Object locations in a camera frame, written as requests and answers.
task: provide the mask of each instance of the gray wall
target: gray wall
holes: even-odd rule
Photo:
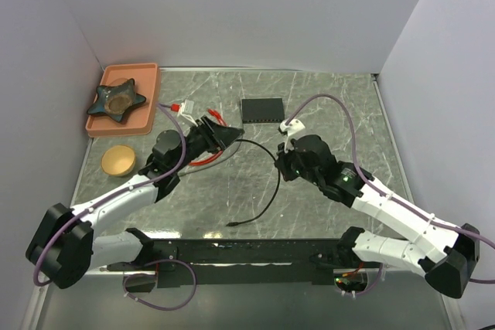
[[[379,72],[418,0],[66,0],[104,66]]]
[[[32,293],[27,245],[47,207],[69,202],[101,74],[63,0],[0,0],[0,328]]]
[[[380,75],[415,201],[495,240],[495,0],[420,0]],[[495,278],[482,246],[475,276]],[[495,323],[493,285],[460,300],[467,328]]]

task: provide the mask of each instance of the purple cable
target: purple cable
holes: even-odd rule
[[[184,137],[184,133],[182,131],[182,129],[180,128],[180,125],[179,123],[177,122],[177,120],[166,110],[166,107],[162,107],[162,105],[158,104],[158,108],[165,114],[169,117],[170,121],[172,122],[172,124],[174,124],[174,126],[176,127],[177,131],[179,132],[179,136],[180,136],[180,141],[182,143],[182,153],[180,154],[180,159],[179,161],[177,162],[176,166],[174,166],[172,169],[170,169],[167,173],[165,174],[162,174],[156,178],[153,178],[153,179],[149,179],[148,181],[144,181],[144,182],[140,182],[138,184],[135,184],[135,185],[132,185],[132,187],[134,189],[138,189],[144,185],[149,185],[150,183],[154,183],[154,182],[158,182],[160,181],[161,179],[164,179],[165,177],[168,177],[169,175],[171,175],[172,173],[174,173],[175,170],[177,170],[179,168],[179,166],[181,166],[181,164],[183,163],[184,161],[184,158],[186,157],[186,138]],[[113,198],[127,192],[129,189],[128,188],[124,188],[124,189],[118,189],[117,191],[111,193],[110,195],[104,197],[103,199],[97,201],[95,204],[91,205],[91,208],[92,209],[97,209],[99,208],[100,206],[104,205],[106,202],[112,200]],[[45,260],[46,258],[46,255],[48,254],[48,251],[50,250],[50,248],[54,245],[54,243],[56,242],[56,240],[62,236],[62,234],[74,223],[76,222],[77,220],[79,220],[80,218],[86,216],[87,214],[89,214],[89,209],[85,209],[83,210],[81,213],[73,216],[67,223],[65,223],[54,235],[53,237],[48,241],[48,244],[45,246],[45,248],[43,249],[43,251],[41,252],[41,254],[39,255],[39,258],[38,260],[36,261],[36,265],[34,267],[34,274],[32,276],[32,280],[34,281],[34,285],[36,286],[45,286],[47,284],[49,284],[50,282],[52,282],[51,280],[48,280],[48,281],[45,281],[45,282],[41,282],[39,281],[39,272],[41,271],[41,265],[43,263],[43,261]]]
[[[380,267],[378,268],[378,272],[377,272],[377,276],[374,278],[374,281],[367,285],[366,288],[363,290],[363,291],[358,291],[355,293],[355,295],[357,297],[360,297],[361,295],[365,295],[365,294],[368,294],[371,290],[373,290],[373,288],[375,286],[377,286],[378,284],[378,281],[380,280],[380,277],[381,277],[381,274],[382,274],[382,271],[384,269],[384,265],[383,264],[380,264]],[[346,296],[349,296],[349,297],[352,297],[353,295],[351,293],[345,293]]]
[[[185,268],[187,268],[189,270],[189,272],[191,273],[191,276],[193,276],[193,289],[191,290],[190,294],[189,294],[189,297],[187,297],[187,299],[185,301],[183,301],[181,304],[179,305],[176,305],[175,307],[161,307],[159,305],[156,305],[156,304],[152,304],[148,301],[143,301],[141,298],[138,298],[136,297],[135,295],[129,293],[126,289],[125,289],[125,284],[127,284],[127,281],[132,278],[132,277],[142,277],[142,276],[148,276],[147,274],[133,274],[131,276],[128,276],[124,279],[124,282],[122,283],[122,287],[124,288],[124,292],[125,292],[125,296],[127,297],[130,297],[131,299],[134,299],[135,301],[141,303],[141,304],[144,304],[150,308],[153,308],[153,309],[158,309],[159,311],[175,311],[177,309],[180,309],[180,308],[183,308],[185,307],[190,301],[191,299],[193,299],[193,296],[194,294],[196,293],[196,289],[197,289],[197,280],[196,280],[196,274],[194,273],[194,270],[192,269],[192,267],[190,265],[188,265],[187,263],[185,262],[182,262],[181,260],[177,260],[177,259],[161,259],[161,260],[154,260],[153,262],[149,262],[147,264],[144,265],[144,267],[147,267],[147,266],[152,266],[154,264],[158,264],[158,263],[165,263],[165,262],[172,262],[172,263],[178,263],[178,264],[182,264]]]
[[[286,125],[289,125],[290,122],[294,119],[294,117],[309,103],[311,102],[312,100],[315,100],[316,98],[320,98],[320,97],[326,97],[326,98],[329,98],[331,100],[334,100],[335,102],[337,102],[339,104],[339,106],[342,108],[344,114],[347,116],[347,121],[349,122],[349,128],[350,128],[350,135],[351,135],[351,138],[350,138],[350,143],[351,143],[351,151],[352,151],[352,156],[353,156],[353,163],[354,163],[354,167],[356,168],[356,171],[357,171],[357,174],[361,177],[361,179],[363,179],[363,181],[368,185],[370,186],[374,191],[378,192],[378,194],[380,196],[386,196],[387,193],[384,192],[383,190],[379,189],[378,187],[376,187],[373,183],[371,183],[363,174],[363,172],[361,171],[361,168],[359,166],[359,162],[357,161],[357,152],[356,152],[356,132],[354,130],[354,124],[353,124],[353,119],[352,117],[350,116],[350,113],[349,111],[347,110],[347,108],[344,106],[344,104],[342,103],[341,100],[339,100],[337,97],[334,97],[332,96],[331,94],[325,94],[325,93],[321,93],[321,94],[315,94],[314,96],[308,98],[307,100],[305,100],[301,106],[299,106],[295,111],[294,111],[294,114],[292,114],[288,119],[287,121],[285,122]],[[400,199],[397,199],[395,197],[392,196],[391,198],[393,201],[395,201],[397,204],[399,204],[400,206],[403,206],[405,207],[407,210],[409,210],[410,212],[414,213],[416,216],[420,217],[421,219],[423,219],[424,221],[428,222],[428,217],[426,216],[423,216],[418,210],[414,209],[413,207],[409,206],[407,203],[403,202],[402,200]],[[437,226],[437,227],[440,227],[440,228],[443,228],[445,230],[450,230],[450,231],[454,231],[454,232],[457,232],[457,233],[461,233],[463,235],[466,235],[466,236],[469,236],[469,237],[472,237],[474,239],[477,239],[477,240],[480,240],[480,241],[483,241],[486,245],[488,245],[489,247],[495,249],[495,243],[489,239],[487,239],[486,237],[484,236],[481,236],[480,234],[478,233],[474,233],[474,232],[471,232],[471,231],[468,231],[468,230],[463,230],[462,228],[460,227],[457,227],[457,226],[449,226],[449,225],[446,225],[446,224],[443,224],[443,223],[438,223],[436,221],[431,221],[431,224],[433,226]],[[480,280],[480,279],[477,279],[477,278],[471,278],[469,281],[471,282],[475,282],[477,284],[495,284],[495,280]]]

